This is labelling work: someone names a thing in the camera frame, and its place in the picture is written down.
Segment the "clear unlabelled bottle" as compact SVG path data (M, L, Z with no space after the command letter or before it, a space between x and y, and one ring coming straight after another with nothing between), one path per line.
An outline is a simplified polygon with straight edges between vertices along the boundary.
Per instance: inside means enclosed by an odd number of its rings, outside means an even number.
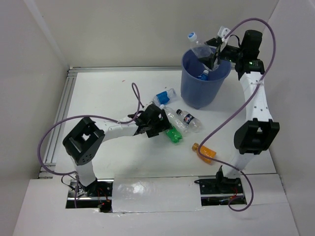
M188 34L188 40L190 41L190 48L197 59L211 55L217 57L214 49L206 45L204 41L200 40L195 32Z

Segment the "blue label water bottle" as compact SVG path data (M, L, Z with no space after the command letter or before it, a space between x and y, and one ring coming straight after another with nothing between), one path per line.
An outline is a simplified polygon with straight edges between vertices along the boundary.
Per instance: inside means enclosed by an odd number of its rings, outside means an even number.
M202 80L202 81L207 81L209 76L209 71L204 70L197 78Z

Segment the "green soda bottle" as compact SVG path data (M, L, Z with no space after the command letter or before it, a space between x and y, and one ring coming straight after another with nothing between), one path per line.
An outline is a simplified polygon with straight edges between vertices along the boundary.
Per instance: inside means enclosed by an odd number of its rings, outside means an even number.
M183 139L181 133L174 126L170 126L168 130L165 130L165 134L174 144L179 143Z

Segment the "pepsi black cap bottle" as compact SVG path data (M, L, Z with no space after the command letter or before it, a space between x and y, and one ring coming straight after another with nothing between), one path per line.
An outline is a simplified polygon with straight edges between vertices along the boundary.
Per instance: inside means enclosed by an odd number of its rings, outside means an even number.
M191 113L178 109L176 114L193 132L197 133L202 129L201 121L194 117Z

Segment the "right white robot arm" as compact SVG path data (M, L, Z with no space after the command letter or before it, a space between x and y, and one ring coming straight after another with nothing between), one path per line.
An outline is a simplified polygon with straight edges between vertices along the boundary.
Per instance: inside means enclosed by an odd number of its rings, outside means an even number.
M221 193L227 192L237 182L240 171L252 159L269 148L280 130L279 123L273 121L269 112L262 79L265 68L258 59L262 33L247 30L238 47L227 44L230 36L230 29L221 27L217 37L207 41L209 46L216 48L209 65L222 60L233 62L247 101L245 123L234 134L235 154L229 164L221 166L216 174L215 188Z

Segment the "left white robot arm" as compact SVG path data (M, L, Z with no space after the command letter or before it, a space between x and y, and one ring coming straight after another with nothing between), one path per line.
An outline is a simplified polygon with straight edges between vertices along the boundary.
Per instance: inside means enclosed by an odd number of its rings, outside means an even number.
M99 187L92 159L102 143L143 133L151 138L170 128L166 112L154 104L119 121L97 123L90 117L82 118L63 140L63 146L74 163L80 191L86 196L92 196Z

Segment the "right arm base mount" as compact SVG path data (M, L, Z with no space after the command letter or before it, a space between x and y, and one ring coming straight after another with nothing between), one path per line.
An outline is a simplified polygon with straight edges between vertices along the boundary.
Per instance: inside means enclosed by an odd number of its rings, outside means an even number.
M247 203L240 178L224 177L222 167L215 177L199 178L194 183L199 186L203 207L224 206L228 205L229 201L232 201L231 205Z

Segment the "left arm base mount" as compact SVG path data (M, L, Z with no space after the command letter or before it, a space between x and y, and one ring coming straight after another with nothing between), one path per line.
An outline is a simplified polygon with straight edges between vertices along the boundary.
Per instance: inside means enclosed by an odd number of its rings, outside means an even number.
M68 188L66 209L95 208L102 213L112 212L113 179L97 179L90 186L77 184L75 177L62 176L61 183Z

